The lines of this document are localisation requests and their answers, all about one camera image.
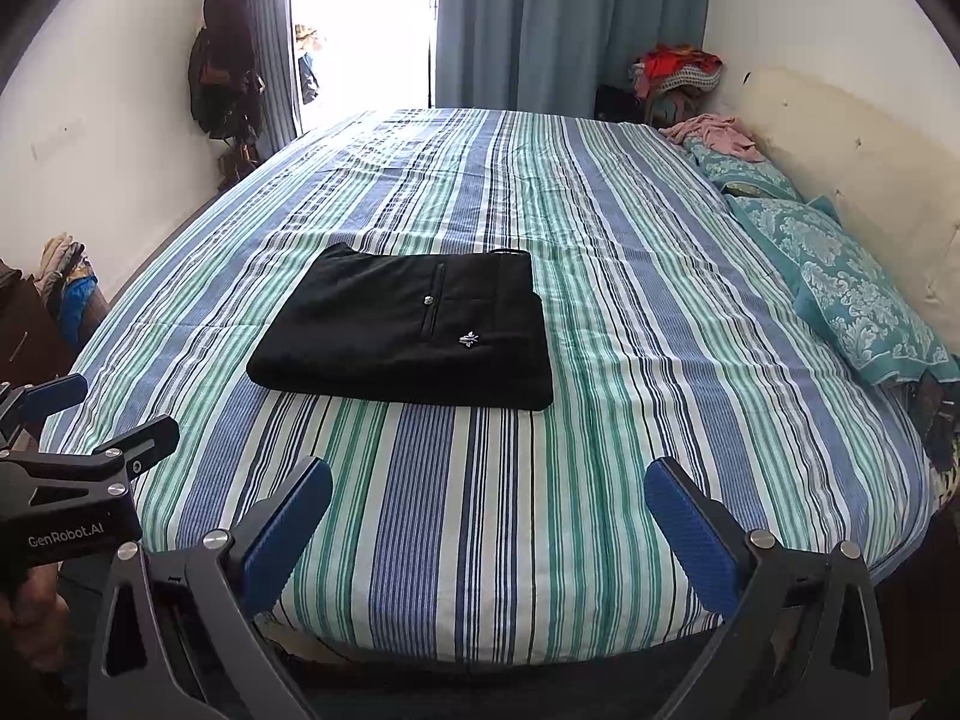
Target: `blue and green striped sheet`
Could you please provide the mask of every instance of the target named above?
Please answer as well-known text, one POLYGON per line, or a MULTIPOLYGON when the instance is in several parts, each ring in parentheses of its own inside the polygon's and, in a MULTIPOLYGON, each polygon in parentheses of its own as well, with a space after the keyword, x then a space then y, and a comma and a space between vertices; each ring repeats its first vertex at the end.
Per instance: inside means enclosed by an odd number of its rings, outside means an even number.
POLYGON ((794 314, 723 199, 656 132, 479 110, 364 114, 291 143, 136 279, 83 351, 46 450, 159 413, 139 480, 152 549, 237 522, 300 456, 333 503, 275 616, 331 645, 467 664, 650 647, 716 622, 644 505, 678 458, 746 528, 863 547, 923 537, 928 469, 904 410, 794 314), (556 399, 542 413, 266 391, 247 357, 314 257, 523 248, 556 399))

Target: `dresser drawer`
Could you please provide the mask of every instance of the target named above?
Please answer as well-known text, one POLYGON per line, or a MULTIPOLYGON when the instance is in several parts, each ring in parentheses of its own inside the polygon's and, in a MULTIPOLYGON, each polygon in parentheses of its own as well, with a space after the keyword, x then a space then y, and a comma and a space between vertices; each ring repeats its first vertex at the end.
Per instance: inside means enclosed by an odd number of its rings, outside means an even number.
POLYGON ((21 281, 0 307, 0 381, 43 384, 66 375, 73 361, 37 289, 21 281))

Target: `blue curtain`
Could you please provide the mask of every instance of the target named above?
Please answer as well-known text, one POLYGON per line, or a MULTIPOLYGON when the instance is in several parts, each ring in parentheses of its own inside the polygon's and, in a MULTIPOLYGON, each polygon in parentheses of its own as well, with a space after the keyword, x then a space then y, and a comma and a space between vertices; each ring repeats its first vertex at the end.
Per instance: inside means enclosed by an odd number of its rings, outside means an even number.
POLYGON ((440 0, 437 104, 592 117, 656 43, 699 47, 707 0, 440 0))
POLYGON ((304 131, 294 65, 294 25, 290 0, 250 0, 256 69, 266 86, 263 129, 256 148, 266 159, 304 131))

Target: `headboard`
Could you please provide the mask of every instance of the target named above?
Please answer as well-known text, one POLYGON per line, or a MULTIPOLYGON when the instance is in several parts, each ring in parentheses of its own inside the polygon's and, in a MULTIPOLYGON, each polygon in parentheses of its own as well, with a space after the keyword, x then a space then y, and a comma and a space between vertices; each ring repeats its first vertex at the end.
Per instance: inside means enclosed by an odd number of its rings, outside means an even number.
POLYGON ((960 354, 960 159, 870 103, 793 71, 750 74, 736 114, 803 196, 833 201, 848 233, 960 354))

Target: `pillow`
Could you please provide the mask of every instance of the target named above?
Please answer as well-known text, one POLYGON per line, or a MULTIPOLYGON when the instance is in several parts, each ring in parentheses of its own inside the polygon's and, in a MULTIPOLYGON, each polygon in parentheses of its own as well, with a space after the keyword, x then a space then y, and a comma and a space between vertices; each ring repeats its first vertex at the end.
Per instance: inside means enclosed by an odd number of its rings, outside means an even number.
POLYGON ((720 191, 744 197, 779 197, 803 202, 793 183, 770 160, 747 162, 704 146, 702 138, 686 138, 683 147, 700 172, 720 191))
POLYGON ((866 381, 915 382, 927 370, 960 380, 943 341, 836 221, 792 200, 724 196, 784 276, 800 318, 866 381))
POLYGON ((838 227, 843 226, 843 224, 840 223, 840 217, 837 215, 836 208, 833 207, 833 203, 830 202, 829 197, 827 197, 825 194, 815 197, 806 205, 808 208, 816 208, 822 214, 827 214, 829 218, 832 218, 837 223, 838 227))

